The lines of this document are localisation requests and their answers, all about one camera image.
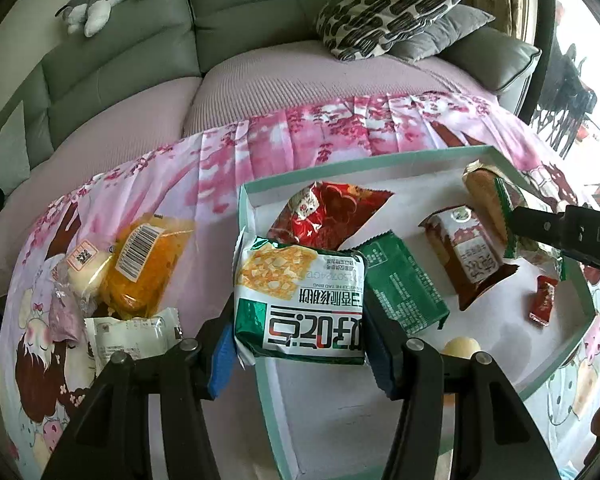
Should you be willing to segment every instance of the small red candy package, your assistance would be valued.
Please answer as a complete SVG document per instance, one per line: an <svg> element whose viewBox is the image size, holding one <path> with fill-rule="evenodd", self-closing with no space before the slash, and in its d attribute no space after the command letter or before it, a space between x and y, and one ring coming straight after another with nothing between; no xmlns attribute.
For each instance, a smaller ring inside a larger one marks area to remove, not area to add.
<svg viewBox="0 0 600 480"><path fill-rule="evenodd" d="M538 276L538 291L534 297L529 318L542 326L549 326L549 317L554 308L555 286L558 280L547 276Z"/></svg>
<svg viewBox="0 0 600 480"><path fill-rule="evenodd" d="M353 184L314 182L289 199L267 238L336 251L392 195Z"/></svg>

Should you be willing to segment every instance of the mint green box edge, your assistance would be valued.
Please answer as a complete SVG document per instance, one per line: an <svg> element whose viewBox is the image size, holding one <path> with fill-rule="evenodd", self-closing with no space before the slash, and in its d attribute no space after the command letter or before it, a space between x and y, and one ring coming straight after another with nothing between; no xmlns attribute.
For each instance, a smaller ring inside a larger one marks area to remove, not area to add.
<svg viewBox="0 0 600 480"><path fill-rule="evenodd" d="M343 162L334 162L332 164L316 166L314 168L306 168L305 170L291 171L289 173L260 178L244 184L240 187L240 193L238 196L238 222L240 229L245 228L248 224L247 211L250 206L250 193L260 193L266 191L267 189L291 186L293 184L304 184L307 181L323 180L343 174L359 173L361 171L377 170L379 168L386 168L388 166L408 164L415 159L428 159L432 162L439 162L441 160L453 160L454 158L458 157L475 157L477 160L484 156L489 157L514 184L531 193L534 192L524 177L520 175L518 170L493 146L464 146L460 148L447 148L442 150L391 153L389 155L376 155L369 158L346 160ZM553 369L548 369L545 371L519 393L522 400L527 400L531 395L533 395L533 393L535 393L536 390L549 379L551 374L560 367L567 357L569 357L577 345L579 345L579 343L582 341L582 338L587 333L587 330L592 325L596 316L596 310L593 305L591 293L580 270L580 265L570 258L565 258L564 263L567 268L567 277L573 282L573 285L576 288L576 292L580 298L580 303L582 304L583 313L589 323L587 325L583 325L571 337L570 344L568 345L567 349L561 352L561 354L555 359L555 366L552 367ZM258 359L256 361L255 368L260 404L262 406L262 413L264 414L265 425L267 427L267 433L269 434L269 441L274 459L276 460L278 472L280 473L282 480L296 480L291 475L289 464L286 461L284 447L282 445L282 438L280 437L280 430L278 429L278 423L276 421L276 416L272 405L273 401L268 387L269 377L263 359ZM449 451L452 447L453 442L451 440L441 441L440 454ZM379 480L379 478L382 476L382 471L383 468L373 467L369 468L369 470L365 472L325 480Z"/></svg>

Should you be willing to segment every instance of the silver bolt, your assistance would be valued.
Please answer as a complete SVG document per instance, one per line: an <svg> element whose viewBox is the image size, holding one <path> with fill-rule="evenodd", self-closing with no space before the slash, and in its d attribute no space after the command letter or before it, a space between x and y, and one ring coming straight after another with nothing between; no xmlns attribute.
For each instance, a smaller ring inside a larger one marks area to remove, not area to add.
<svg viewBox="0 0 600 480"><path fill-rule="evenodd" d="M419 352L424 348L424 343L420 339L413 337L407 341L407 348L414 352Z"/></svg>
<svg viewBox="0 0 600 480"><path fill-rule="evenodd" d="M113 354L111 354L110 361L115 365L121 365L123 362L126 361L127 357L128 354L125 351L116 350L115 352L113 352Z"/></svg>
<svg viewBox="0 0 600 480"><path fill-rule="evenodd" d="M192 337L187 337L180 342L180 350L193 352L198 348L198 342Z"/></svg>
<svg viewBox="0 0 600 480"><path fill-rule="evenodd" d="M493 362L493 359L489 354L487 354L487 352L477 352L475 355L475 360L481 365L490 365Z"/></svg>

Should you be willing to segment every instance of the barcode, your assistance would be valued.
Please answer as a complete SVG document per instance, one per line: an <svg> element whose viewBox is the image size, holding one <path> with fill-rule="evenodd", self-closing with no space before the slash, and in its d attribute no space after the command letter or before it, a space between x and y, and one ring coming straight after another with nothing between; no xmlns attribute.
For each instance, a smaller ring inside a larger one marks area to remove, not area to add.
<svg viewBox="0 0 600 480"><path fill-rule="evenodd" d="M154 248L155 241L164 231L150 224L142 224L126 239L125 245L120 251L120 257L116 263L116 270L123 276L136 282L144 264Z"/></svg>

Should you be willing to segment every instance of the green and clear bread wrapper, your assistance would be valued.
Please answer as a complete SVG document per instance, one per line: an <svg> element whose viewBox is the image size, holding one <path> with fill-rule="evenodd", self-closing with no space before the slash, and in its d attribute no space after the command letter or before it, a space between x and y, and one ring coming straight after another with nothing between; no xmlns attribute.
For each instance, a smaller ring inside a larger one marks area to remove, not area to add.
<svg viewBox="0 0 600 480"><path fill-rule="evenodd" d="M261 356L364 363L360 254L245 233L235 271L234 336L243 365Z"/></svg>
<svg viewBox="0 0 600 480"><path fill-rule="evenodd" d="M518 206L552 213L551 206L513 184L498 168L479 160L466 167L462 180L474 200L488 211L495 234L505 247L504 258L522 257L546 272L555 273L561 280L566 278L560 250L517 236L508 225L512 211Z"/></svg>
<svg viewBox="0 0 600 480"><path fill-rule="evenodd" d="M403 241L389 231L356 247L366 260L365 286L407 335L446 319L449 309Z"/></svg>

